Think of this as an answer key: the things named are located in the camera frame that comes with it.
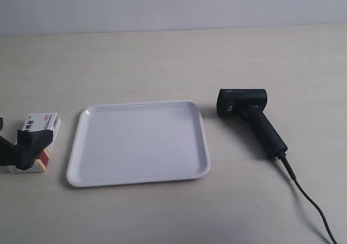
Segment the table surface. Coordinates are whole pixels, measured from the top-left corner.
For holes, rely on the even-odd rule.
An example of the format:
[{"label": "table surface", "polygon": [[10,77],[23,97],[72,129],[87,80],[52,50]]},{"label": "table surface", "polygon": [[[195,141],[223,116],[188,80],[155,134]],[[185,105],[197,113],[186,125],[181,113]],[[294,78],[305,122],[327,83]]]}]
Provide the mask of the table surface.
[{"label": "table surface", "polygon": [[[2,243],[325,243],[316,210],[264,159],[220,88],[266,88],[265,114],[302,187],[347,242],[347,25],[0,37],[1,136],[28,113],[62,119],[47,171],[0,170]],[[211,170],[194,181],[76,189],[66,168],[80,112],[191,99]]]}]

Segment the white wall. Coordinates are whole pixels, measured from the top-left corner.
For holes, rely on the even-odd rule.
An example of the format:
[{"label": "white wall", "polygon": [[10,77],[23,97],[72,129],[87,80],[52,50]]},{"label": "white wall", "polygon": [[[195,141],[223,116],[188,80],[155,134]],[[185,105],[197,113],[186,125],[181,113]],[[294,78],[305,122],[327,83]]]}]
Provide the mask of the white wall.
[{"label": "white wall", "polygon": [[347,0],[0,0],[0,35],[347,22]]}]

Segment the box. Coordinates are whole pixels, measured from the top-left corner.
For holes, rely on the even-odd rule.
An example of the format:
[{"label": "box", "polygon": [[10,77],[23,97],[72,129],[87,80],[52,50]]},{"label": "box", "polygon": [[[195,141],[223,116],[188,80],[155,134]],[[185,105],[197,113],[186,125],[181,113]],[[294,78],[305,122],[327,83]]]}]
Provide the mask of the box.
[{"label": "box", "polygon": [[52,147],[58,134],[58,130],[61,124],[61,120],[57,113],[34,113],[29,114],[24,122],[23,131],[35,132],[40,130],[52,130],[53,141],[47,146],[35,159],[34,165],[28,170],[21,170],[14,165],[9,165],[10,172],[44,172],[49,161],[49,156],[52,151]]}]

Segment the tray rim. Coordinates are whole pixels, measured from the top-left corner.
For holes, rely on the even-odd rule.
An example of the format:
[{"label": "tray rim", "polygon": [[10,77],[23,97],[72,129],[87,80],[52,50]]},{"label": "tray rim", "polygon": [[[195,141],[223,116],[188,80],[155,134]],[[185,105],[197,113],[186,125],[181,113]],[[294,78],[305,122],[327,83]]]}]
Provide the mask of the tray rim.
[{"label": "tray rim", "polygon": [[[179,103],[190,103],[194,106],[194,108],[197,111],[197,116],[198,116],[198,121],[199,121],[199,125],[200,125],[200,129],[201,129],[201,136],[202,136],[202,140],[203,140],[203,145],[204,145],[204,153],[205,153],[205,157],[206,157],[206,168],[200,172],[200,173],[196,173],[190,176],[185,176],[185,177],[180,177],[180,178],[176,178],[176,177],[172,177],[172,178],[163,178],[160,180],[148,180],[148,179],[143,179],[141,181],[139,181],[138,178],[131,180],[131,179],[126,179],[124,180],[124,182],[119,182],[119,183],[103,183],[103,184],[81,184],[79,182],[76,182],[72,179],[72,164],[73,164],[73,159],[74,159],[74,152],[76,151],[76,140],[79,137],[79,134],[81,133],[80,127],[82,125],[82,117],[84,115],[86,115],[86,112],[89,111],[92,108],[95,107],[127,107],[127,106],[140,106],[140,105],[158,105],[158,104],[179,104]],[[162,100],[162,101],[146,101],[146,102],[134,102],[134,103],[120,103],[120,104],[98,104],[98,105],[92,105],[86,109],[84,109],[81,114],[79,115],[79,121],[77,124],[77,128],[76,128],[76,133],[74,136],[74,141],[73,141],[73,145],[72,145],[72,149],[71,149],[71,153],[70,153],[70,158],[69,158],[69,162],[68,162],[68,166],[67,166],[67,171],[66,171],[66,179],[68,181],[68,183],[74,187],[78,187],[78,188],[83,188],[83,187],[102,187],[102,186],[109,186],[109,185],[125,185],[125,184],[140,184],[140,183],[155,183],[155,182],[168,182],[168,181],[186,181],[186,180],[192,180],[192,179],[198,179],[201,178],[203,176],[205,176],[209,170],[210,170],[210,155],[209,155],[209,151],[208,151],[208,147],[207,147],[207,140],[206,140],[206,135],[205,135],[205,129],[203,127],[203,121],[202,121],[202,115],[201,115],[201,108],[199,107],[199,105],[193,101],[193,100]]]}]

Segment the table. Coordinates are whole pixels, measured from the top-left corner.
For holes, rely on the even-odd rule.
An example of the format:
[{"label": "table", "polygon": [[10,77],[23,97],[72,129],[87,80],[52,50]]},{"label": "table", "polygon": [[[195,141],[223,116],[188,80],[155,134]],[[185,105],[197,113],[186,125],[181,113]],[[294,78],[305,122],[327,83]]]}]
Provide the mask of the table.
[{"label": "table", "polygon": [[[347,242],[347,25],[0,37],[1,135],[28,113],[62,119],[47,171],[0,170],[2,243],[325,243],[316,210],[270,165],[220,88],[266,88],[265,114],[298,181]],[[192,99],[211,170],[195,181],[75,189],[66,168],[80,112]]]}]

